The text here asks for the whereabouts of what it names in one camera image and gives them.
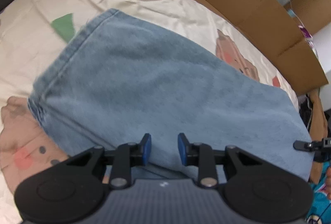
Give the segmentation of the person's right hand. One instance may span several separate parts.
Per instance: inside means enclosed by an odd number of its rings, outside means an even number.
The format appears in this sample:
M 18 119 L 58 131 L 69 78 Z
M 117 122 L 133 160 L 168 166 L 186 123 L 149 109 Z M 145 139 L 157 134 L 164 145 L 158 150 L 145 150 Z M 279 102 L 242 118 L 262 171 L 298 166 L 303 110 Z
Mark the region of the person's right hand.
M 331 200 L 331 167 L 328 167 L 326 171 L 325 191 L 327 193 L 328 199 Z

